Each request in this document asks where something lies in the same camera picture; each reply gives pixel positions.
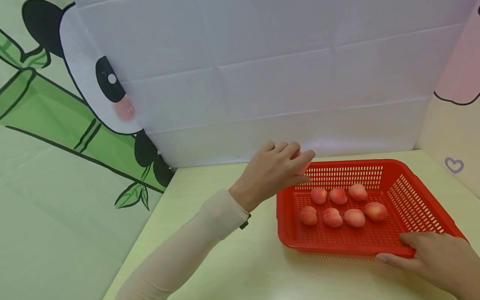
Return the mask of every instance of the basket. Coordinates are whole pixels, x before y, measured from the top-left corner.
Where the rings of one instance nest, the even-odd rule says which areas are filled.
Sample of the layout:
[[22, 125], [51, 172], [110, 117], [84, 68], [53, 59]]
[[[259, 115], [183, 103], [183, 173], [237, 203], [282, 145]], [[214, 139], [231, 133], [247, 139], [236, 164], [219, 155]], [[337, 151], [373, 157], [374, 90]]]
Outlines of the basket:
[[[287, 247], [302, 252], [323, 252], [352, 255], [376, 255], [387, 252], [412, 257], [415, 251], [399, 239], [402, 232], [433, 231], [464, 235], [435, 197], [402, 162], [393, 159], [313, 162], [305, 171], [312, 181], [289, 187], [277, 195], [278, 236]], [[347, 194], [345, 205], [336, 205], [330, 198], [323, 205], [310, 199], [310, 191], [322, 187], [328, 192], [336, 187], [345, 191], [361, 183], [368, 191], [368, 200], [356, 202]], [[339, 228], [325, 226], [323, 211], [329, 207], [341, 216], [351, 208], [363, 208], [368, 202], [380, 202], [388, 211], [388, 219], [374, 223], [366, 217], [362, 228], [345, 222]], [[312, 206], [317, 210], [318, 224], [300, 222], [300, 210]]]

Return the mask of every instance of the right hand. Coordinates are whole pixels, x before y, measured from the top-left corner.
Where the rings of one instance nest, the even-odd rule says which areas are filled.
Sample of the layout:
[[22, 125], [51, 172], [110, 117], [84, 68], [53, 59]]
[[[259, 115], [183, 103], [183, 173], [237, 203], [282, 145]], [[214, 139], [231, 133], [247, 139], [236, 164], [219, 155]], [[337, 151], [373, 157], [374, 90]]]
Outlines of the right hand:
[[296, 175], [302, 166], [315, 157], [313, 150], [302, 152], [297, 142], [281, 142], [275, 145], [269, 141], [252, 157], [245, 171], [229, 189], [230, 195], [247, 212], [251, 212], [264, 200], [292, 185], [309, 182], [310, 178]]
[[380, 253], [377, 259], [411, 271], [458, 299], [480, 299], [480, 258], [466, 240], [434, 232], [402, 233], [400, 240], [416, 250], [414, 258]]

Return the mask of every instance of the bamboo stalk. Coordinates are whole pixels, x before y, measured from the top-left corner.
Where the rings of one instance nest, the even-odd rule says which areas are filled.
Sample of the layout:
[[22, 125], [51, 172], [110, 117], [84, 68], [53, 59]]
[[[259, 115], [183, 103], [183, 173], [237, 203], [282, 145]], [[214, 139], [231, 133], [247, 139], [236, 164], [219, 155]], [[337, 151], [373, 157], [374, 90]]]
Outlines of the bamboo stalk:
[[155, 191], [165, 190], [153, 172], [142, 180], [145, 168], [135, 160], [135, 137], [110, 131], [81, 99], [33, 68], [19, 70], [0, 88], [0, 125], [69, 151]]

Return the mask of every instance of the arm sleeve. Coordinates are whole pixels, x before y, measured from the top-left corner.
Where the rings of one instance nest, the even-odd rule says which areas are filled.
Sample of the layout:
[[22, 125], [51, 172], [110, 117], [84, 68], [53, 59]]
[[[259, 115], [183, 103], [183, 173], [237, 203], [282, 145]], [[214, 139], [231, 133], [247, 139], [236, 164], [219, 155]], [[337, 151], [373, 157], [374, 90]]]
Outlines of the arm sleeve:
[[248, 213], [220, 190], [196, 216], [156, 248], [130, 275], [116, 300], [164, 300], [195, 273], [208, 253], [235, 231]]

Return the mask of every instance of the heart outline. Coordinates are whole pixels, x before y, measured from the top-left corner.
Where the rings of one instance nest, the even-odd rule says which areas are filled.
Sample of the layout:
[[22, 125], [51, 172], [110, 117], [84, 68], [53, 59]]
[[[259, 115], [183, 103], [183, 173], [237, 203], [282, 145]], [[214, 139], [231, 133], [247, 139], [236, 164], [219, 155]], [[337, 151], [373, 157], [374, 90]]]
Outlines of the heart outline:
[[[465, 167], [465, 164], [463, 163], [463, 160], [461, 160], [461, 159], [453, 159], [451, 157], [447, 157], [447, 158], [445, 158], [444, 162], [445, 162], [445, 165], [446, 165], [447, 169], [449, 169], [450, 172], [452, 172], [454, 174], [460, 173], [463, 170], [463, 168]], [[448, 163], [452, 163], [453, 166], [456, 166], [458, 164], [459, 167], [454, 169]]]

